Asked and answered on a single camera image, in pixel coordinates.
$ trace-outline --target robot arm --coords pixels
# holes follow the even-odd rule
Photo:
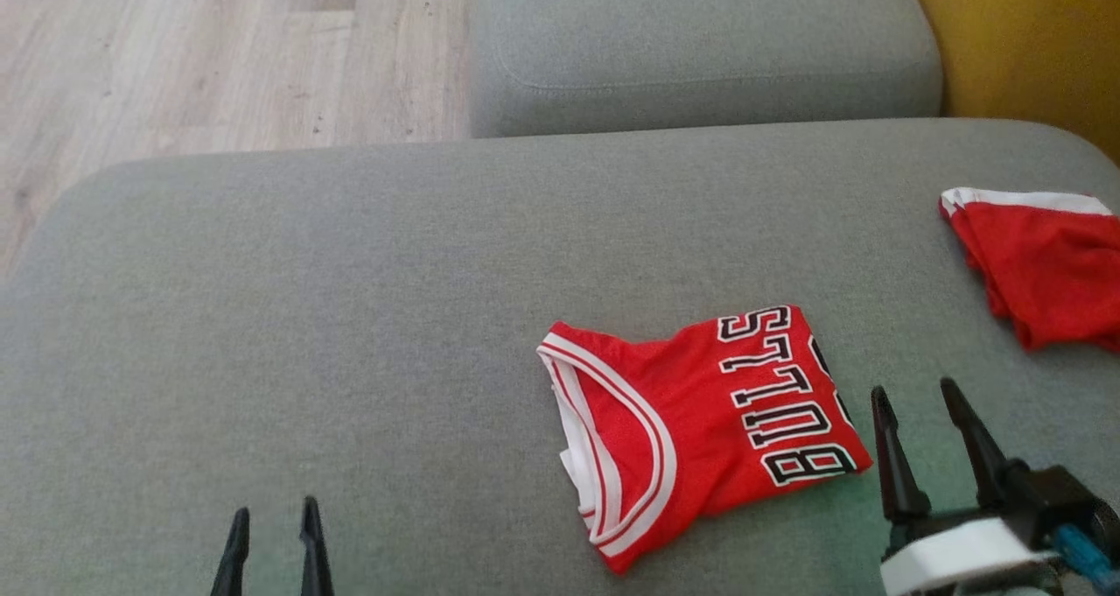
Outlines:
[[[1120,594],[1120,520],[1065,467],[1008,459],[949,378],[941,391],[977,481],[977,506],[932,513],[898,440],[886,391],[871,392],[883,513],[890,542],[880,575],[888,596],[1035,588],[1061,594],[1073,569],[1100,594]]]
[[[334,596],[330,583],[330,567],[327,564],[327,547],[323,541],[323,522],[319,504],[314,497],[304,501],[304,520],[299,533],[306,551],[304,553],[304,584],[301,596]],[[241,596],[241,579],[245,559],[249,558],[249,509],[239,509],[233,515],[225,551],[217,566],[211,596]]]

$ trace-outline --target wooden floor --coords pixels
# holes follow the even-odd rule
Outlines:
[[[0,277],[102,166],[466,137],[466,0],[0,0]]]

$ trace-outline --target black printed lettering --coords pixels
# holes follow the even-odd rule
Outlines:
[[[764,337],[763,345],[769,353],[763,355],[738,355],[735,357],[728,357],[719,363],[719,370],[722,370],[724,373],[735,373],[736,370],[744,367],[760,366],[772,362],[788,362],[793,360],[793,355],[790,353],[788,334],[777,334],[777,336]]]
[[[813,391],[812,384],[810,384],[809,379],[805,378],[804,370],[801,370],[801,366],[797,366],[796,364],[791,366],[780,366],[774,370],[774,375],[777,378],[785,378],[785,381],[754,389],[740,389],[731,393],[731,401],[735,402],[736,408],[746,408],[746,406],[750,406],[753,401],[764,397],[772,397],[788,392],[808,393]]]
[[[772,451],[763,456],[762,463],[776,486],[796,481],[828,478],[856,471],[856,460],[848,454],[848,449],[837,444]]]
[[[781,440],[823,435],[832,423],[815,402],[780,406],[743,416],[752,445],[766,447]]]
[[[727,316],[719,319],[717,337],[720,342],[735,342],[748,338],[763,330],[767,333],[784,332],[790,328],[790,306],[772,306],[741,316]]]

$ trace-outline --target gray upholstery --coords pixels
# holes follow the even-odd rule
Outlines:
[[[475,0],[475,137],[934,117],[917,0]]]
[[[4,593],[205,594],[248,504],[248,593],[290,594],[314,493],[339,594],[877,594],[874,472],[702,520],[617,578],[557,457],[534,353],[552,322],[642,341],[781,301],[803,306],[869,447],[868,393],[888,385],[939,507],[973,493],[943,374],[1008,453],[1120,504],[1120,362],[1019,350],[936,212],[955,185],[1120,208],[1108,158],[1023,122],[109,169],[0,294]]]

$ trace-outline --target basketball jersey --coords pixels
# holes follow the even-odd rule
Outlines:
[[[641,344],[557,322],[536,351],[568,440],[560,459],[613,571],[699,515],[871,466],[796,306]]]

